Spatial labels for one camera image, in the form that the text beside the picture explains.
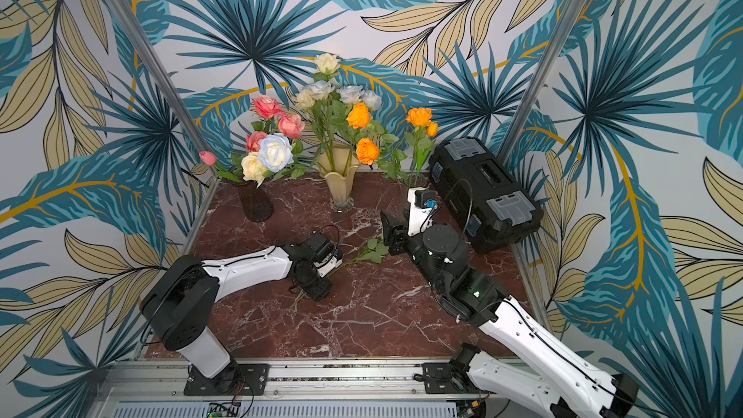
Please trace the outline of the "orange rose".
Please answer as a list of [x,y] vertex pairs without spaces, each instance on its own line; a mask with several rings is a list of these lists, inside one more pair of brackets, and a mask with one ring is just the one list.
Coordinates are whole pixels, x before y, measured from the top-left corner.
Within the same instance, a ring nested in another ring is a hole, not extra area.
[[402,170],[402,161],[406,159],[406,153],[388,143],[383,141],[375,143],[367,137],[360,139],[356,146],[356,157],[361,164],[375,166],[390,179],[406,178]]
[[413,131],[416,127],[427,126],[430,122],[433,122],[433,111],[430,108],[412,108],[412,110],[406,114],[406,122],[411,126],[411,131],[404,135],[404,140],[406,141],[406,145],[412,149],[411,168],[415,171],[413,166]]
[[391,145],[400,140],[396,135],[388,133],[380,122],[373,119],[372,112],[365,103],[355,104],[348,112],[346,122],[348,122],[350,140],[353,142],[369,137],[371,140]]

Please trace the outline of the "pink rose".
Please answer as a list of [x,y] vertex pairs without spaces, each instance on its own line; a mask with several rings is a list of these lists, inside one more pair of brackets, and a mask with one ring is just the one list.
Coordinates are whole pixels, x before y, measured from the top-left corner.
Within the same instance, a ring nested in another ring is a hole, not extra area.
[[253,99],[252,105],[267,130],[271,127],[273,121],[278,121],[286,115],[284,107],[279,101],[265,95]]
[[280,132],[290,139],[300,139],[305,127],[305,122],[296,113],[284,114],[278,122]]
[[246,139],[246,147],[250,152],[259,152],[261,149],[261,141],[268,137],[267,133],[254,132]]

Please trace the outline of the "pink tulip bud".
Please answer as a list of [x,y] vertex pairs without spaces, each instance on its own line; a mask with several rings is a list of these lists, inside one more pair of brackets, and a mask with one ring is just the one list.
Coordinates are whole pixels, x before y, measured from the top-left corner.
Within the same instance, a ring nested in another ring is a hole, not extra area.
[[206,164],[207,166],[212,166],[216,170],[216,174],[220,176],[220,178],[231,181],[233,183],[240,183],[241,179],[235,175],[234,173],[228,171],[224,166],[222,166],[217,157],[208,151],[201,151],[199,153],[199,157],[201,159],[201,162],[203,164]]

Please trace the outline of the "cream white rose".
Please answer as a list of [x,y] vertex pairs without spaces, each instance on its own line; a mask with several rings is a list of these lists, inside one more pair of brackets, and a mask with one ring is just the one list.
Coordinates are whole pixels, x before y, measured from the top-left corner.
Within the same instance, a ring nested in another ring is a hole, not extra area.
[[318,55],[314,60],[317,71],[323,75],[333,75],[337,73],[341,67],[341,60],[332,53],[323,53]]

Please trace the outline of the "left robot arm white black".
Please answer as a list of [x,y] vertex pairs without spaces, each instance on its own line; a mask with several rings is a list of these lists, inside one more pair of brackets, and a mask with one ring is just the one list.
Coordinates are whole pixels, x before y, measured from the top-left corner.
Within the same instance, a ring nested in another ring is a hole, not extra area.
[[320,301],[332,288],[330,272],[341,264],[341,251],[318,232],[301,243],[229,259],[184,255],[147,293],[140,311],[163,347],[185,357],[202,377],[234,381],[237,363],[208,328],[214,305],[235,292],[280,280]]

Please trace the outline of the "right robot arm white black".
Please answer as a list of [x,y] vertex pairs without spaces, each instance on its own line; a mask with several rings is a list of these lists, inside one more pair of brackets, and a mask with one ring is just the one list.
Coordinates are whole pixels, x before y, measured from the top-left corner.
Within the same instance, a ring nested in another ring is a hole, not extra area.
[[450,365],[458,380],[542,417],[625,417],[635,406],[634,379],[591,365],[537,322],[500,284],[469,261],[466,244],[448,224],[426,230],[382,212],[383,243],[406,254],[439,306],[509,348],[526,370],[463,344]]

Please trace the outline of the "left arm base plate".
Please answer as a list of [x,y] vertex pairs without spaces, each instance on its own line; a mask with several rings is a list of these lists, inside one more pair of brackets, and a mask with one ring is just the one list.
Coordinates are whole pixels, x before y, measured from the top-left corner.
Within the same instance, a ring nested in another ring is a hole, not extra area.
[[196,367],[190,366],[184,395],[187,397],[232,397],[240,394],[262,396],[269,368],[268,364],[231,363],[214,379],[207,379]]

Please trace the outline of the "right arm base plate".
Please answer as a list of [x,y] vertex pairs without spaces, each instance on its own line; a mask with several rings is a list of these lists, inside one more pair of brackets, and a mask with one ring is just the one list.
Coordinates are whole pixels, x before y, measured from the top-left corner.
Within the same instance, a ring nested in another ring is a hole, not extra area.
[[489,390],[477,388],[465,373],[448,362],[424,363],[421,373],[415,373],[413,379],[423,383],[426,393],[430,395],[491,394]]

